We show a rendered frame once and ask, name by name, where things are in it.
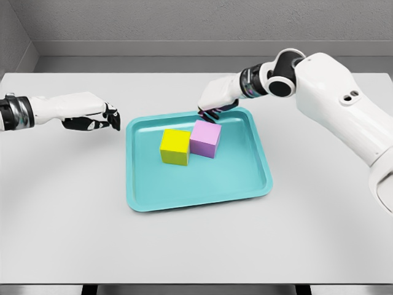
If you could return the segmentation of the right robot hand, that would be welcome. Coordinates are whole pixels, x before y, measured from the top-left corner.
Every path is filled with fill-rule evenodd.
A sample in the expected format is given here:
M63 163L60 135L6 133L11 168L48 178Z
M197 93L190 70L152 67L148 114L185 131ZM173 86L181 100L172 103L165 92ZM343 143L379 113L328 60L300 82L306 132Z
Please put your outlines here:
M214 124L219 120L219 113L236 108L242 95L239 75L231 75L211 81L198 100L198 115Z

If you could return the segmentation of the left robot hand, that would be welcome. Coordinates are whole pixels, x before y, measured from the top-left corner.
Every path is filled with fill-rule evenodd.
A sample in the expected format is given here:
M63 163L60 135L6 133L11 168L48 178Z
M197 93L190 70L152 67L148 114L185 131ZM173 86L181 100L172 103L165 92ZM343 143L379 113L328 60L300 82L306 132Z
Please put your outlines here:
M120 114L110 103L90 92L73 93L50 99L51 119L60 119L69 130L92 131L106 127L120 131Z

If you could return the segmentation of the yellow cube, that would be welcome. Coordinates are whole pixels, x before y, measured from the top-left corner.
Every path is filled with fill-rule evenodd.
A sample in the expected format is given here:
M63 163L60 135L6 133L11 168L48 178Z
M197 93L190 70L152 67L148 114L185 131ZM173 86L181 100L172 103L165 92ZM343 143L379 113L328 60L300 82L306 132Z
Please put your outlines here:
M190 155L190 131L165 129L160 144L163 163L187 166Z

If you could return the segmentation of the pink cube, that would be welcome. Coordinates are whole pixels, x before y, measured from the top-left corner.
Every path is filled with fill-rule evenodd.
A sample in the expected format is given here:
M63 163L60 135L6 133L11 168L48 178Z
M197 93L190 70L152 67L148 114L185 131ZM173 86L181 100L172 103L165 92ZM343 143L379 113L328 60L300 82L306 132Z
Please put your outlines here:
M221 128L219 124L197 120L190 136L190 152L213 159L219 145Z

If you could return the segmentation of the teal tray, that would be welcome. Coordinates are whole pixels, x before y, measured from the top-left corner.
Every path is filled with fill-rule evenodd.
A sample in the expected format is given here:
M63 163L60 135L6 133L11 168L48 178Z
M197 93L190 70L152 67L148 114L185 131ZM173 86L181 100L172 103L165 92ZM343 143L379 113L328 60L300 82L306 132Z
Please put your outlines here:
M166 129L191 131L199 116L179 112L139 117L126 128L126 200L138 212L264 196L273 180L252 114L235 108L220 115L213 159L192 154L187 166L161 160Z

